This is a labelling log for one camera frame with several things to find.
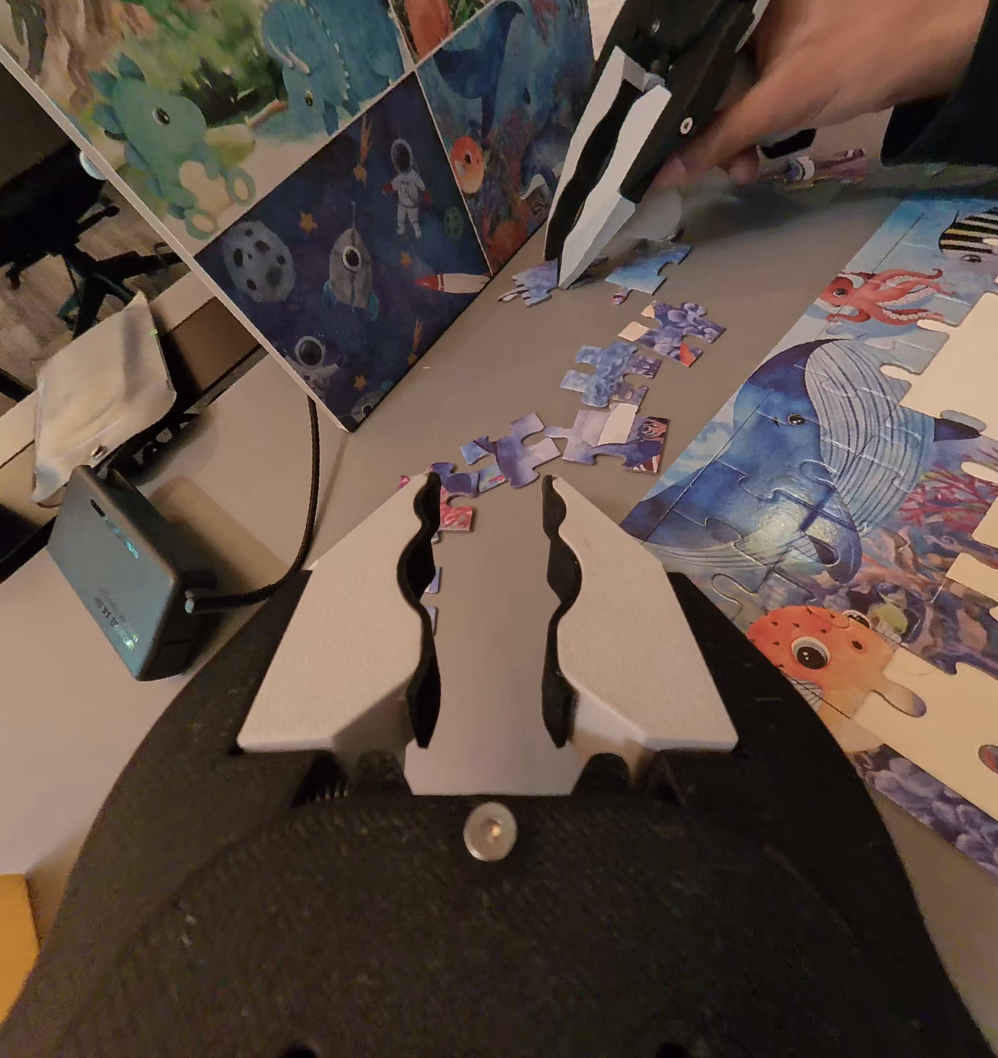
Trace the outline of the person's right forearm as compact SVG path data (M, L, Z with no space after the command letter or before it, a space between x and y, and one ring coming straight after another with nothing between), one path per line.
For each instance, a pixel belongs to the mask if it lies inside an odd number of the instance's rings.
M998 2L992 2L970 65L941 103L895 108L881 162L998 167Z

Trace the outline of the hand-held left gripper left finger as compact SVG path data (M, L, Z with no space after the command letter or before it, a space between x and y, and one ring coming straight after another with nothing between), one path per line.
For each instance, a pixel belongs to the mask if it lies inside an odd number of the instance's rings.
M442 676L422 599L440 507L440 477L417 475L311 568L243 724L245 753L323 751L350 772L366 753L404 763L409 745L431 745Z

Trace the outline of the dark grey power bank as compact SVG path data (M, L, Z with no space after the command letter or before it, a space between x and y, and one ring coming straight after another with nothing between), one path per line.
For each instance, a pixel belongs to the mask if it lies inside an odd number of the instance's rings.
M123 475L76 468L47 550L137 681L191 667L216 624L187 613L187 591L212 593L216 566Z

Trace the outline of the row of loose jigsaw pieces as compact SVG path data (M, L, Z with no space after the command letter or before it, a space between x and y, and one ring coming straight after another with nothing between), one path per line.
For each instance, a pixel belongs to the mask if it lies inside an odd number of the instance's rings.
M689 253L691 248L678 237L655 244L640 241L633 260L615 269L612 280L606 276L619 287L614 303L621 307L633 292L657 294L666 284L666 267L682 264ZM669 420L644 416L640 407L648 387L633 387L628 378L657 378L662 360L619 337L608 346L581 348L576 364L560 384L581 403L572 429L547 427L538 414L528 414L515 420L501 439L474 439L461 446L467 470L452 463L429 466L442 482L442 522L433 545L454 532L474 531L476 509L454 507L452 500L474 500L501 486L528 488L540 479L542 466L560 457L594 466L599 455L608 455L621 459L628 471L660 471Z

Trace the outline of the person's right hand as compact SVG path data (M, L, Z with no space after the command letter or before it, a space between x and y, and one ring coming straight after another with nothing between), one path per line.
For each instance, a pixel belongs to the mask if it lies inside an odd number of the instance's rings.
M757 83L719 110L655 180L683 189L723 169L757 176L757 146L947 97L967 72L990 2L771 2L750 40Z

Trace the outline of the black office chair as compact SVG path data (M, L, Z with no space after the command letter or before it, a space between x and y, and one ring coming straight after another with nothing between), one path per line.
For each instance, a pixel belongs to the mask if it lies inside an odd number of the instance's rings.
M0 271L12 289L19 291L22 275L33 266L44 258L60 258L73 280L73 296L58 316L74 337L98 323L107 298L123 305L135 300L128 280L184 264L164 244L148 257L128 251L99 260L83 251L83 235L119 214L107 183L89 174L74 146L60 149L0 187Z

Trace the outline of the light blue puzzle piece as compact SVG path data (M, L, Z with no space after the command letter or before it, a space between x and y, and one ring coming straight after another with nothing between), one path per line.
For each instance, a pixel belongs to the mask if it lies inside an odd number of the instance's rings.
M499 298L501 303L524 301L528 307L538 307L553 298L560 289L560 260L546 260L531 269L515 275L511 291Z

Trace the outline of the grey cloth pouch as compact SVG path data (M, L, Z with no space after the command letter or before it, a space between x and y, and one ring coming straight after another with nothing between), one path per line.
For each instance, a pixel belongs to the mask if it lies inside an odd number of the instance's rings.
M176 398L150 301L137 294L40 369L33 502L58 505L76 468L98 468L160 423Z

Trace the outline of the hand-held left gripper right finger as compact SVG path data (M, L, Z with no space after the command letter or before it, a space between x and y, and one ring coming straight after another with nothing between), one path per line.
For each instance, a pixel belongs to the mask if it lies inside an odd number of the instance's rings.
M732 753L739 736L662 563L554 475L544 480L544 722L587 763L644 774L671 751Z

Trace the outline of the illustrated puzzle box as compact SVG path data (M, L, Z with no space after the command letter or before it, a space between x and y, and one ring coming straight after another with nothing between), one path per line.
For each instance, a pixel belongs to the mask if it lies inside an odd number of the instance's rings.
M0 2L0 56L348 430L546 223L589 2Z

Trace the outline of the sea animal jigsaw puzzle board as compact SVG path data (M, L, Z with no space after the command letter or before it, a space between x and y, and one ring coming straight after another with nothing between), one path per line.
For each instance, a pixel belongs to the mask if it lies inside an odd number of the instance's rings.
M624 531L998 881L998 203L900 205Z

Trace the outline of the purple bubble puzzle piece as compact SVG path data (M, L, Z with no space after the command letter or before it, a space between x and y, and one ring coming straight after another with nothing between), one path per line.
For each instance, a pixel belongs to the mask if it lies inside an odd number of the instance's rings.
M689 301L676 307L655 301L642 318L651 325L635 321L621 332L621 339L687 368L703 357L701 344L716 344L726 334L723 325L709 318L703 305Z

